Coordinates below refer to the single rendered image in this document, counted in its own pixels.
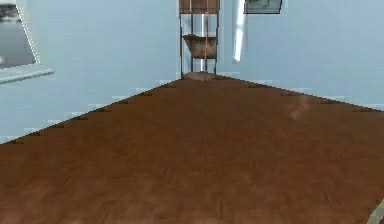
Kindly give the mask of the pale grey-green object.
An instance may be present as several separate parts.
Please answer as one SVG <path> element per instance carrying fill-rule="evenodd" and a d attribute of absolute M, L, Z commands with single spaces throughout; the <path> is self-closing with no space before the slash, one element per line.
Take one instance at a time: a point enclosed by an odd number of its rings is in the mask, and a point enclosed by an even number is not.
<path fill-rule="evenodd" d="M 372 211 L 367 224 L 380 224 L 382 220 L 384 220 L 384 199 Z"/>

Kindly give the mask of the dark framed wall picture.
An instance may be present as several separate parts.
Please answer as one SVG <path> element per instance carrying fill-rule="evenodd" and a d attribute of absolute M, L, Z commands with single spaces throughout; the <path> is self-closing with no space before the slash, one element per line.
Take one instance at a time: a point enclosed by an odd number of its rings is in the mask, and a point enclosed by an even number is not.
<path fill-rule="evenodd" d="M 245 14 L 279 14 L 282 0 L 245 0 Z"/>

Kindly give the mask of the white framed window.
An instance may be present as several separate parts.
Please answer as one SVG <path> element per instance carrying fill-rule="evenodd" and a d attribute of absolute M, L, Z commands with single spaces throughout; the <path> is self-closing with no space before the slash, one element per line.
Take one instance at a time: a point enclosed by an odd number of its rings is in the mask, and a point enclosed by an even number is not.
<path fill-rule="evenodd" d="M 0 0 L 0 85 L 53 73 L 40 61 L 17 0 Z"/>

